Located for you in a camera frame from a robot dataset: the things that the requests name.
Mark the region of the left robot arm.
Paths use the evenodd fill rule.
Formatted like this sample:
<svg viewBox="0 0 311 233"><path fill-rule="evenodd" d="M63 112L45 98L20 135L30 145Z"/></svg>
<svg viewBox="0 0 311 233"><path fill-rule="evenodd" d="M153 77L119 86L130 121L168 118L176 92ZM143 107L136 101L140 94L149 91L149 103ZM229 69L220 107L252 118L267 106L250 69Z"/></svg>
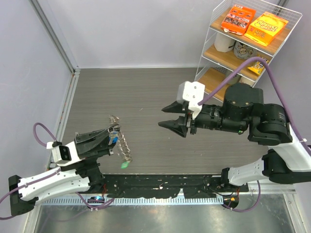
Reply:
<svg viewBox="0 0 311 233"><path fill-rule="evenodd" d="M28 178L11 176L10 210L19 216L49 199L71 193L98 193L104 187L98 158L112 155L120 131L119 124L89 133L76 134L72 142L47 143L56 167Z"/></svg>

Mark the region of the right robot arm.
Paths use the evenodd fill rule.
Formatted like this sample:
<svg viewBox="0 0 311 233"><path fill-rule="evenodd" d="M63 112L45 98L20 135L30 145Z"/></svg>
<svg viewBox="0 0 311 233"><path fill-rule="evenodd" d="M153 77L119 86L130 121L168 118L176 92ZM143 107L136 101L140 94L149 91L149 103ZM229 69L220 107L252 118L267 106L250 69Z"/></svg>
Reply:
<svg viewBox="0 0 311 233"><path fill-rule="evenodd" d="M159 126L181 137L198 129L248 132L249 141L268 147L268 152L253 163L224 168L220 178L223 190L262 179L278 184L311 180L310 147L303 146L283 106L264 103L261 89L234 84L226 89L222 105L203 104L197 111L191 107L193 101L193 92L180 90L177 100L163 108L165 113L178 113L179 118L161 121Z"/></svg>

